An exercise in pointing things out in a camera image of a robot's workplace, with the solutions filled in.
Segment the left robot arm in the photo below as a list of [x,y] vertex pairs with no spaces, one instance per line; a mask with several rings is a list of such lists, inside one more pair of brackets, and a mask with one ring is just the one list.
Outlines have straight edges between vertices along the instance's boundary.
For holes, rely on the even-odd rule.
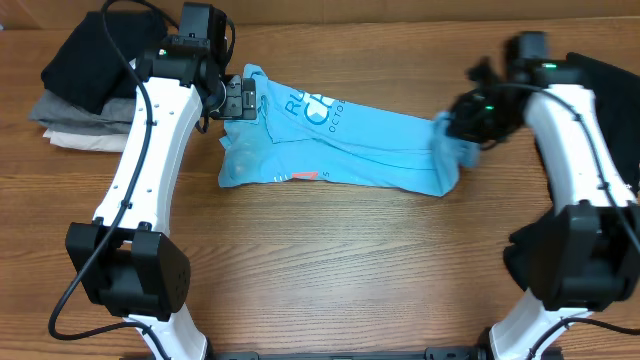
[[255,120],[256,85],[226,71],[235,27],[223,11],[185,3],[176,26],[127,65],[137,95],[124,151],[93,219],[72,224],[65,246],[72,287],[117,328],[136,329],[153,358],[203,360],[214,350],[186,305],[191,267],[169,237],[172,196],[190,135],[213,120]]

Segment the light blue printed t-shirt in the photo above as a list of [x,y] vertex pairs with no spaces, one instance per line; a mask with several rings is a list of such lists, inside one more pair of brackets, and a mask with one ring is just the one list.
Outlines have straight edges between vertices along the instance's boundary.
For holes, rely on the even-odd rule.
[[248,64],[257,117],[227,120],[220,140],[223,188],[292,179],[399,188],[441,197],[480,147],[447,134],[451,116],[432,120],[294,89]]

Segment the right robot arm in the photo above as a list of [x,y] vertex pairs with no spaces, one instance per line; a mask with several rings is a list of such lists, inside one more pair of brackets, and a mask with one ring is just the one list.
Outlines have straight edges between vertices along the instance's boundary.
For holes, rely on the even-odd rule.
[[594,325],[639,279],[639,205],[607,149],[582,71],[552,59],[542,32],[510,38],[504,57],[503,75],[487,60],[468,71],[474,88],[451,107],[447,132],[489,149],[530,128],[553,210],[529,227],[525,291],[515,307],[476,345],[430,347],[429,359],[558,359],[558,337]]

